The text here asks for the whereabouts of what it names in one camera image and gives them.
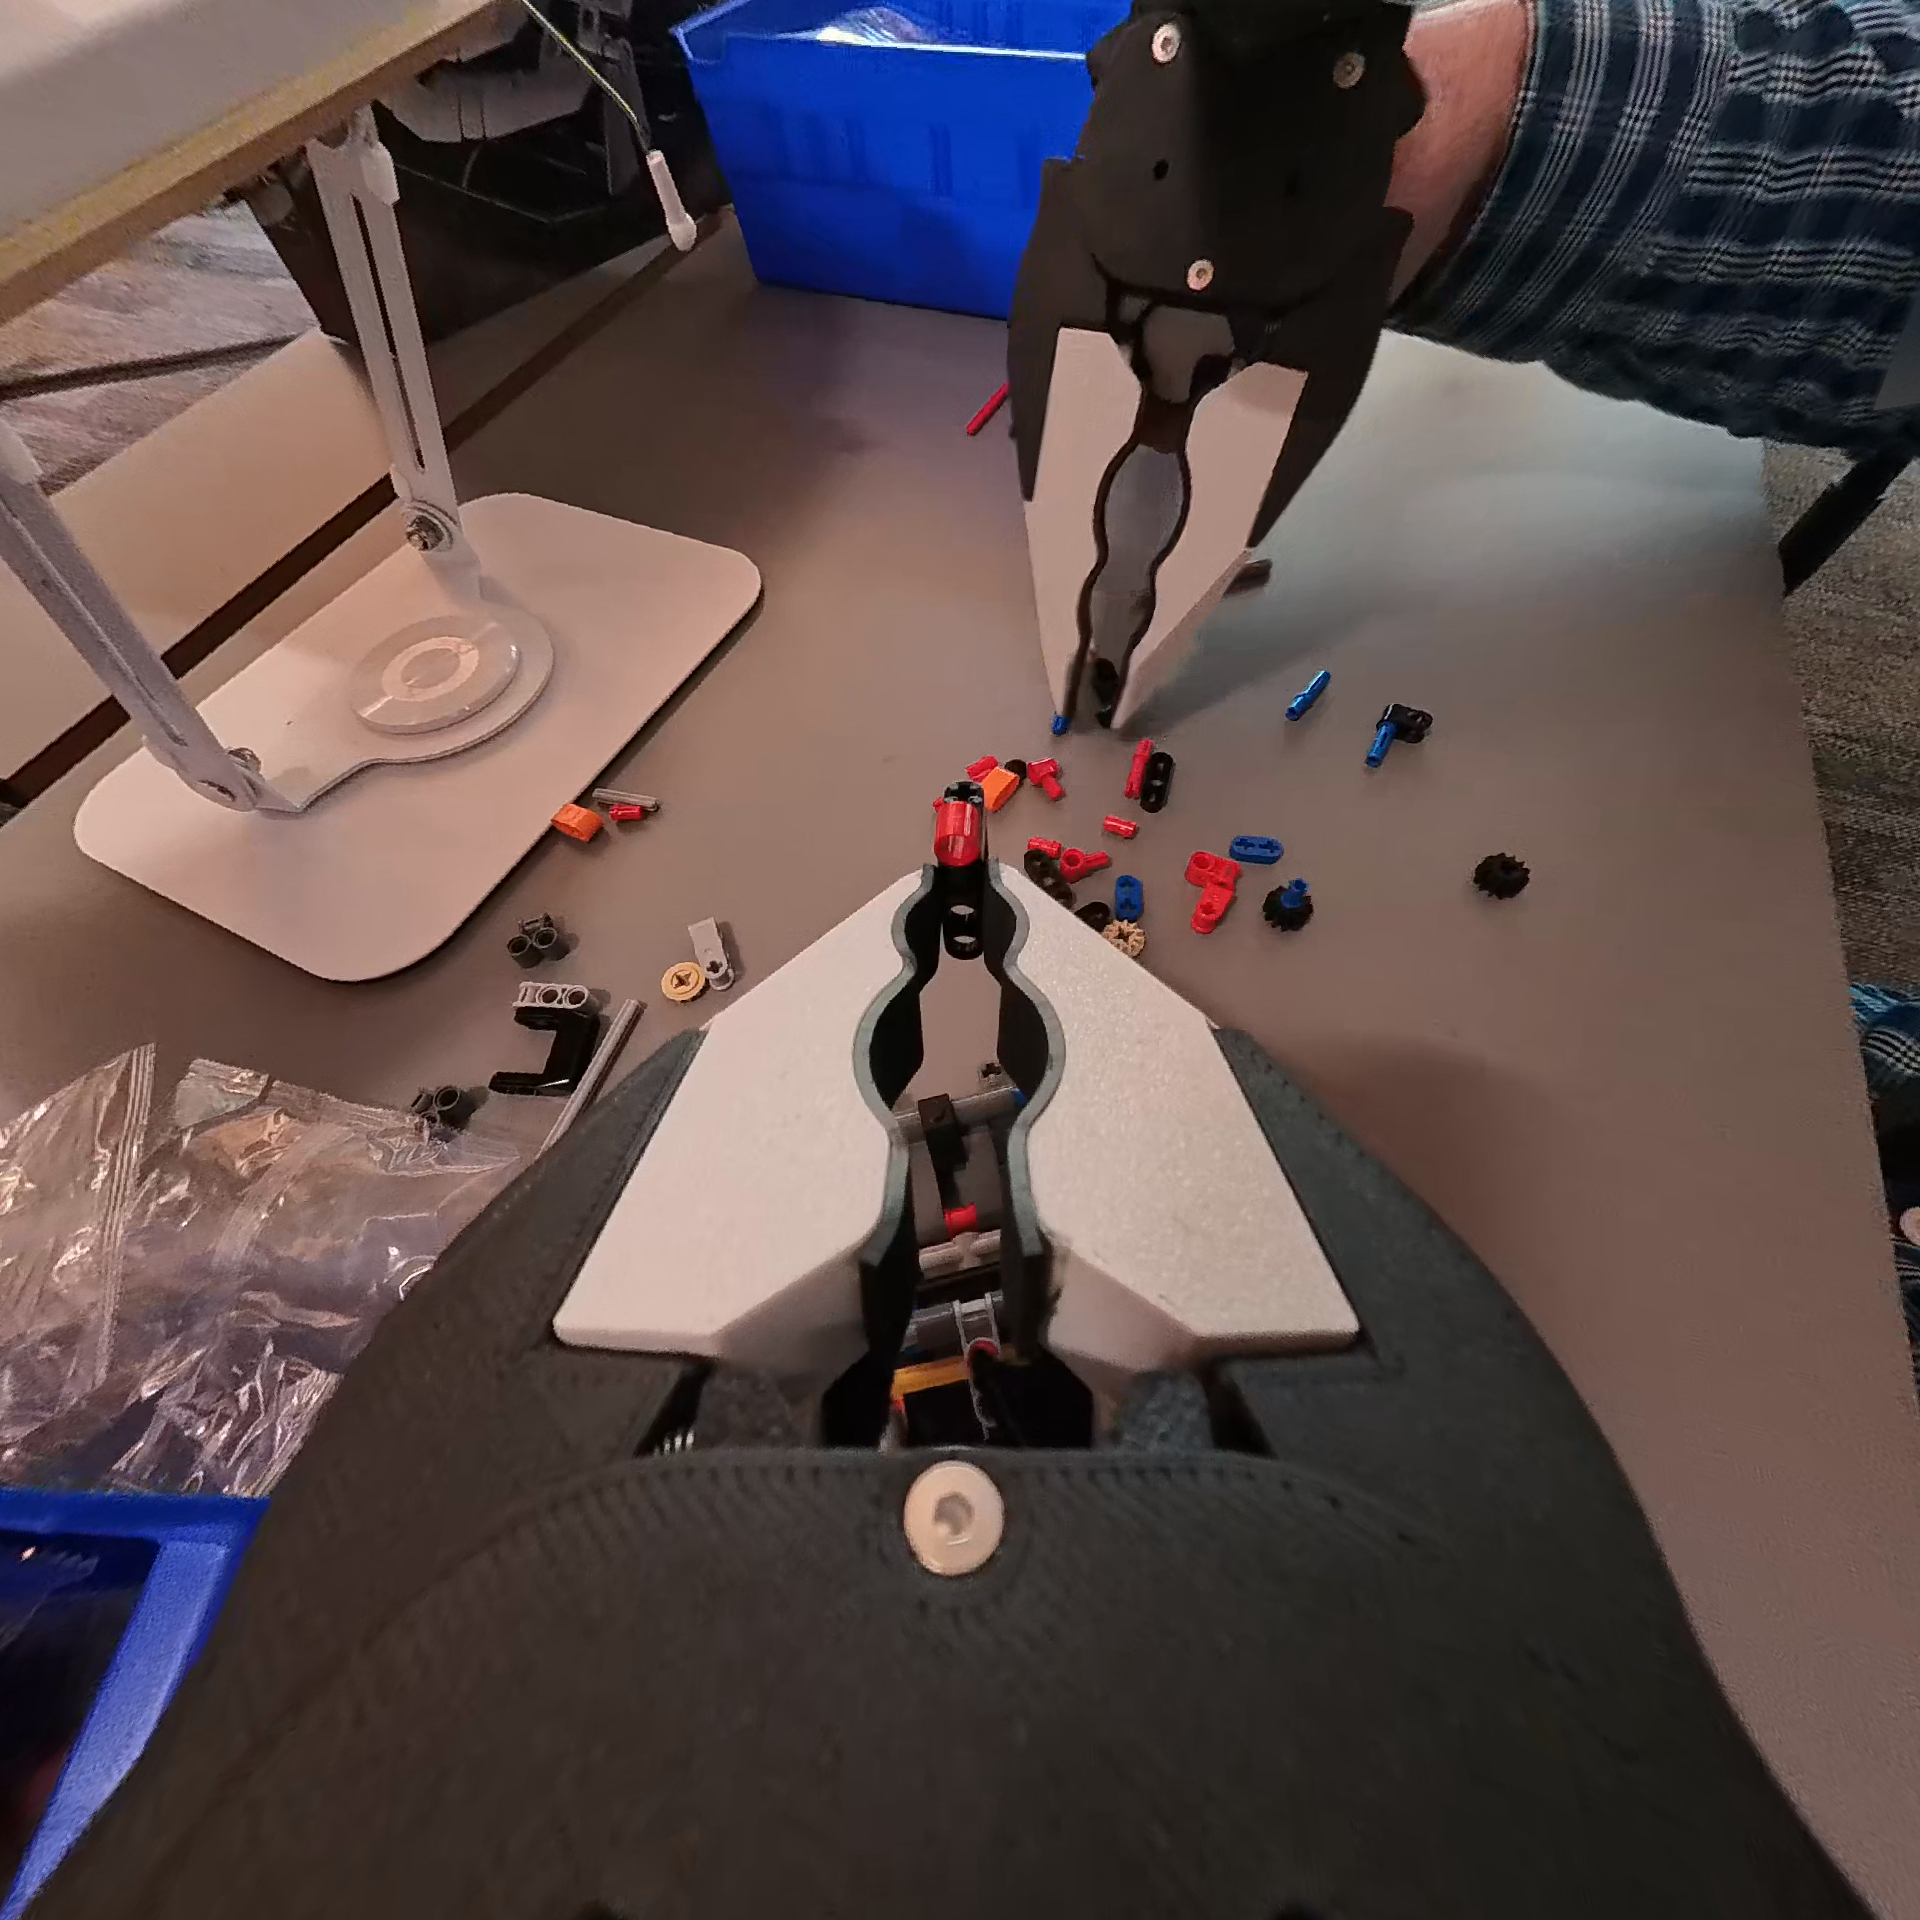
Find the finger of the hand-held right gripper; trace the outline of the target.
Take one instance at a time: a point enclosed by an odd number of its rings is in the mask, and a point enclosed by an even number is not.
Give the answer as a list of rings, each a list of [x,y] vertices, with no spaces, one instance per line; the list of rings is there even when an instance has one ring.
[[[1154,617],[1154,555],[1142,482],[1123,482],[1139,425],[1139,381],[1101,331],[1058,334],[1036,478],[1022,506],[1025,559],[1053,712],[1091,720],[1088,665],[1123,675],[1114,722],[1139,712],[1136,654]]]
[[[1136,729],[1257,546],[1297,373],[1242,362],[1222,318],[1143,318],[1132,450],[1110,488],[1111,729]]]

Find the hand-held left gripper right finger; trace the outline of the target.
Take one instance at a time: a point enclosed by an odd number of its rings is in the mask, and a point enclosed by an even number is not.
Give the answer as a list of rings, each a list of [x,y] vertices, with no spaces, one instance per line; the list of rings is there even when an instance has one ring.
[[[989,872],[989,972],[1036,1341],[1095,1426],[1143,1381],[1352,1350],[1358,1312],[1211,1020],[1020,871]]]

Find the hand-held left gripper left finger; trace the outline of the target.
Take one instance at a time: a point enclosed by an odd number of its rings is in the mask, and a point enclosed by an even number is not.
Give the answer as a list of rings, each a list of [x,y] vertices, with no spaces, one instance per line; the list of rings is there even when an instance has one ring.
[[[875,1445],[920,1275],[895,1122],[917,1069],[912,872],[697,1033],[554,1336],[771,1381],[821,1442]]]

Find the multicoloured lego vehicle chassis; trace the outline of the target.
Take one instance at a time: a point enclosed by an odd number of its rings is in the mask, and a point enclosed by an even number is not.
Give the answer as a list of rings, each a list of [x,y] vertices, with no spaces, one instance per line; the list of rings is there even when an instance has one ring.
[[[917,1284],[890,1378],[899,1451],[1084,1451],[1091,1390],[1047,1346],[1051,1254],[1022,1188],[1025,1095],[995,1062],[975,1088],[895,1114]]]

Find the black U-shaped lego bracket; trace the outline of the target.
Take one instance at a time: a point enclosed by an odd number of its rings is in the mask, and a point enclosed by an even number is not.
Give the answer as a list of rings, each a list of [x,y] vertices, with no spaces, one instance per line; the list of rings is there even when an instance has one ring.
[[[937,971],[922,1009],[931,1036],[971,1069],[999,1062],[1002,962],[1010,923],[992,886],[992,864],[939,866]]]

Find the person's right forearm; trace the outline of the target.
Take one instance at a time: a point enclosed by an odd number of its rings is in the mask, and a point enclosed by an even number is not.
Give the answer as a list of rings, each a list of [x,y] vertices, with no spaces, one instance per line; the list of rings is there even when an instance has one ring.
[[[1436,5],[1388,326],[1916,460],[1916,5]]]

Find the blue plastic bin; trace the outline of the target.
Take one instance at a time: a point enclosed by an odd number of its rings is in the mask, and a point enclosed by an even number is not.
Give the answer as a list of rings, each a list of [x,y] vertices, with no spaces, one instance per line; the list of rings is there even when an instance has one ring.
[[[765,287],[1002,323],[1126,3],[731,3],[674,37]]]

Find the white book stand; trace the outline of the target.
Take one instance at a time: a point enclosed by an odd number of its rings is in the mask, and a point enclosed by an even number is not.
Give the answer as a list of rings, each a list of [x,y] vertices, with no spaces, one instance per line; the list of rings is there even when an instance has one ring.
[[[408,968],[754,611],[739,552],[525,493],[462,502],[371,102],[509,37],[529,124],[606,73],[534,5],[4,5],[4,317],[303,145],[401,549],[196,702],[4,428],[4,613],[35,605],[142,748],[78,807],[95,864],[329,983]]]

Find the clear plastic bag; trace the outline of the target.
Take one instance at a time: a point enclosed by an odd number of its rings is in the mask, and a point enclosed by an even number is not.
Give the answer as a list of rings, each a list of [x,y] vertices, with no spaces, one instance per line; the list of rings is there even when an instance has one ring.
[[[6,1488],[263,1499],[509,1136],[130,1049],[1,1126]]]

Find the black table leg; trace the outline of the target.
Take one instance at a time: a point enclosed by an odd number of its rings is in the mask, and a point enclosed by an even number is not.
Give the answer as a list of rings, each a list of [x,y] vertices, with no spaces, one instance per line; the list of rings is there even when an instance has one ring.
[[[1899,449],[1875,450],[1851,460],[1836,481],[1813,496],[1811,505],[1789,522],[1775,544],[1784,598],[1803,588],[1836,559],[1842,546],[1878,512],[1886,495],[1910,466],[1911,456]]]

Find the person's plaid shirt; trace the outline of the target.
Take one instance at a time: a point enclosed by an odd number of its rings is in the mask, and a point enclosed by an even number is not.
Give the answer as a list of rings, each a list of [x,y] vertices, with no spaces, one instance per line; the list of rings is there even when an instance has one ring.
[[[1853,981],[1847,1003],[1878,1134],[1917,1126],[1917,996]]]

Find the blue bin with square tag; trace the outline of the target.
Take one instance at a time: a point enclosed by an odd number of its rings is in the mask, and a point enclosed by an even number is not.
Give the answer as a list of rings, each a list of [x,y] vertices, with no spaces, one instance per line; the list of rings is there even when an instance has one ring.
[[[198,1659],[266,1501],[1,1492],[1,1914],[25,1912]]]

